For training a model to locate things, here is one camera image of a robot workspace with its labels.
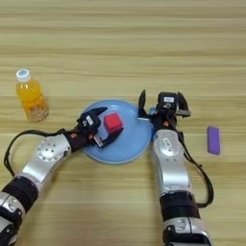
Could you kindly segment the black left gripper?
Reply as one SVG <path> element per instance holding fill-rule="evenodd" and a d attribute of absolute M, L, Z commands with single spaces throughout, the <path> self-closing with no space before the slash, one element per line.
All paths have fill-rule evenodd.
<path fill-rule="evenodd" d="M 98 116 L 104 111 L 106 111 L 107 107 L 94 108 L 85 112 L 85 115 L 93 115 Z M 123 128 L 114 131 L 109 134 L 107 138 L 102 140 L 102 147 L 105 148 L 108 145 L 112 144 L 123 132 Z M 72 152 L 77 152 L 78 150 L 83 149 L 84 147 L 95 145 L 96 142 L 94 140 L 95 135 L 98 131 L 94 131 L 92 133 L 80 132 L 78 128 L 74 128 L 72 131 L 67 132 L 65 137 L 71 147 Z"/>

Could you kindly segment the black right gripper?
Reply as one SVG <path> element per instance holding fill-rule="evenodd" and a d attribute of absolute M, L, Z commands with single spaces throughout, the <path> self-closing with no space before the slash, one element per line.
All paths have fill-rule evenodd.
<path fill-rule="evenodd" d="M 146 91 L 142 90 L 138 99 L 138 118 L 149 120 L 153 125 L 155 132 L 158 130 L 176 130 L 177 117 L 189 117 L 191 111 L 188 111 L 188 103 L 185 97 L 179 92 L 178 93 L 178 104 L 179 110 L 174 113 L 166 111 L 165 113 L 160 113 L 159 111 L 153 111 L 152 113 L 147 113 L 144 109 L 146 101 Z"/>

